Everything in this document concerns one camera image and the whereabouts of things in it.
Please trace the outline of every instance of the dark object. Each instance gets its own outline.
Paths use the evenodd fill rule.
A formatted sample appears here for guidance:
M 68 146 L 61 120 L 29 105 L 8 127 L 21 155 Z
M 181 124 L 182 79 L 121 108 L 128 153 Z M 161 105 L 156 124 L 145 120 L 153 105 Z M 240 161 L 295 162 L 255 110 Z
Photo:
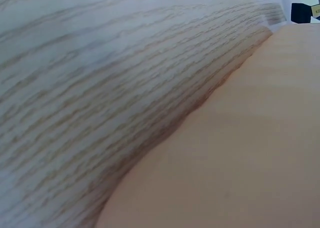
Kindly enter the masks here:
M 294 23 L 310 23 L 312 16 L 311 6 L 302 3 L 292 3 L 291 21 Z

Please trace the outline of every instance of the white wooden surface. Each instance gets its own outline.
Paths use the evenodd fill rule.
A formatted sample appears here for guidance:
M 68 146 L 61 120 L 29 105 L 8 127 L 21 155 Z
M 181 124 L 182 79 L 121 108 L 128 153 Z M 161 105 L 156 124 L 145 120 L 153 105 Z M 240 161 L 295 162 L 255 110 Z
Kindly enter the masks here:
M 92 228 L 123 174 L 272 34 L 266 17 L 283 24 L 281 6 L 0 0 L 0 227 Z

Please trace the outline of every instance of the wood grain pattern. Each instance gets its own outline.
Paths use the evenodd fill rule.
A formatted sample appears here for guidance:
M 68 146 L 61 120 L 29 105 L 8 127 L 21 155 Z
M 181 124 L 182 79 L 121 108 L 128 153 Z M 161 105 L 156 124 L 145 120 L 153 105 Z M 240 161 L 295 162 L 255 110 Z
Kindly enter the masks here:
M 280 2 L 0 0 L 0 227 L 92 228 Z

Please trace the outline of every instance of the yellow label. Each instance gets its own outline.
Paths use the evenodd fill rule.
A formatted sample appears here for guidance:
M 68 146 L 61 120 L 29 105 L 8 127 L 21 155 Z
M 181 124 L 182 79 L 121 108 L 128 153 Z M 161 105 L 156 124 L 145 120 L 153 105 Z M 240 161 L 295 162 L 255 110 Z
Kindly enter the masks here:
M 312 9 L 312 16 L 314 18 L 320 17 L 320 4 L 311 6 L 311 9 Z

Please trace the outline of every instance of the blurry object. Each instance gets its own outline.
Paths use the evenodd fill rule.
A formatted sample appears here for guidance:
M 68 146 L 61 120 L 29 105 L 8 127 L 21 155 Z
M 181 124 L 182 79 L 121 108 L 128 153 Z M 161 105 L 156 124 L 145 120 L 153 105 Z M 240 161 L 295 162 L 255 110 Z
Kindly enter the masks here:
M 291 21 L 298 24 L 310 23 L 312 16 L 311 6 L 303 3 L 292 3 Z
M 314 18 L 317 19 L 318 17 L 320 17 L 320 4 L 311 6 L 311 10 L 312 10 L 312 16 Z

